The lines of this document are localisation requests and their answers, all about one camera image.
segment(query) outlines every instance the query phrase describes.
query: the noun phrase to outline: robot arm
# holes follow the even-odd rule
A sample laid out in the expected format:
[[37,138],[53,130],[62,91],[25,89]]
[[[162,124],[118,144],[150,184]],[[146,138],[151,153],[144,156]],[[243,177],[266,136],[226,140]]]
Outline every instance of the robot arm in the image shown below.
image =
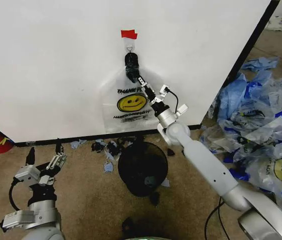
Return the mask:
[[61,144],[57,144],[56,155],[50,162],[36,167],[34,148],[30,150],[25,166],[16,173],[13,182],[27,185],[33,192],[33,197],[28,201],[27,210],[18,210],[4,217],[3,230],[16,227],[31,229],[23,240],[64,240],[61,217],[55,207],[56,195],[53,184],[54,176],[61,170],[65,161],[66,155]]
[[245,212],[238,222],[245,234],[252,240],[282,240],[282,211],[269,198],[259,192],[243,188],[228,169],[199,141],[192,140],[189,128],[177,121],[188,107],[182,105],[176,112],[163,103],[169,92],[163,85],[160,95],[152,88],[138,71],[137,55],[125,56],[126,75],[134,83],[139,82],[143,93],[159,120],[158,131],[168,145],[181,145],[185,157],[202,174],[205,180],[221,196],[224,202],[238,211]]

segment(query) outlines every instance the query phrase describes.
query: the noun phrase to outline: floor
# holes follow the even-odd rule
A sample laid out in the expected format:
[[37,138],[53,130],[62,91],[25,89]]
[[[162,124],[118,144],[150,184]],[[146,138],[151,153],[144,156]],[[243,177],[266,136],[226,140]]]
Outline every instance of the floor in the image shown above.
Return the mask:
[[[248,59],[279,56],[280,62],[273,70],[274,77],[282,78],[282,32],[265,30]],[[205,119],[204,124],[213,124]],[[201,130],[192,131],[197,139]],[[167,146],[157,134],[146,136],[146,141],[158,145],[164,152]],[[174,148],[175,156],[168,157],[170,187],[159,187],[160,203],[151,205],[147,197],[135,197],[129,193],[118,175],[103,173],[104,154],[91,152],[89,141],[78,149],[64,144],[67,163],[56,176],[56,205],[62,215],[62,230],[68,240],[120,240],[121,224],[131,217],[149,235],[174,240],[201,240],[204,238],[204,223],[219,197],[203,180],[198,171],[183,157],[180,148]],[[36,164],[51,160],[54,145],[37,146]],[[13,211],[8,201],[12,177],[24,165],[29,148],[14,147],[0,154],[0,221]],[[13,198],[20,208],[25,208],[31,194],[18,184]],[[226,205],[221,208],[222,219],[231,239],[247,240],[240,230],[237,218],[241,215]],[[21,229],[3,234],[0,240],[16,240],[24,236]],[[209,240],[226,239],[215,214],[208,226]]]

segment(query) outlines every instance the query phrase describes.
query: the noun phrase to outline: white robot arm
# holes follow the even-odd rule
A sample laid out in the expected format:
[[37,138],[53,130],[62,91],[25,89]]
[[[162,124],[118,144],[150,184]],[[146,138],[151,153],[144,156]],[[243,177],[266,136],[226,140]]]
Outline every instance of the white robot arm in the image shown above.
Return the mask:
[[163,103],[170,92],[163,85],[159,95],[141,77],[138,57],[130,52],[125,56],[126,75],[134,83],[139,82],[143,93],[159,120],[158,131],[168,145],[181,145],[185,157],[202,174],[205,180],[233,209],[245,212],[239,225],[252,240],[282,240],[282,210],[268,197],[259,192],[243,188],[229,170],[199,141],[192,140],[189,128],[177,121],[188,107],[184,104],[176,112]]

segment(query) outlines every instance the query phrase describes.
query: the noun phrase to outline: black baseboard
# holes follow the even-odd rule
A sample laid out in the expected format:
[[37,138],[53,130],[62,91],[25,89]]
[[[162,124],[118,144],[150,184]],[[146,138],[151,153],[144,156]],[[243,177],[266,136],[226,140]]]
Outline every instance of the black baseboard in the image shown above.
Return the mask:
[[[190,125],[190,130],[200,129],[201,125]],[[61,141],[61,143],[70,143],[73,141],[81,140],[96,140],[96,139],[115,139],[115,138],[124,138],[124,137],[130,137],[130,136],[139,136],[139,135],[147,135],[147,134],[158,134],[158,131],[156,129],[151,130],[142,130],[142,131],[128,131],[128,132],[119,132],[119,133],[110,133],[110,134],[102,134],[102,135],[92,135],[92,136],[80,136],[80,137],[70,137],[70,138],[61,138],[61,139],[51,139],[51,140],[41,140],[36,141],[33,143],[34,146],[43,146],[43,145],[49,145],[49,144],[56,144],[58,141]],[[26,142],[16,142],[14,144],[18,147],[27,147],[28,145]]]

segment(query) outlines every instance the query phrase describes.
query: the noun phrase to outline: blue plastic bag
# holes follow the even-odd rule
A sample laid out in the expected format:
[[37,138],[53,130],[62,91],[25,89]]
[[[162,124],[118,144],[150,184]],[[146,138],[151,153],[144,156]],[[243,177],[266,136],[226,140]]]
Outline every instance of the blue plastic bag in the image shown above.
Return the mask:
[[258,59],[253,59],[241,67],[241,69],[249,69],[253,72],[258,72],[260,70],[267,70],[267,69],[274,69],[277,66],[277,63],[279,61],[278,57],[272,57],[272,58],[266,58],[266,57],[260,57]]
[[247,81],[245,75],[239,73],[236,80],[228,84],[220,92],[220,109],[217,121],[229,119],[232,113],[237,110],[241,99],[244,97],[246,86]]

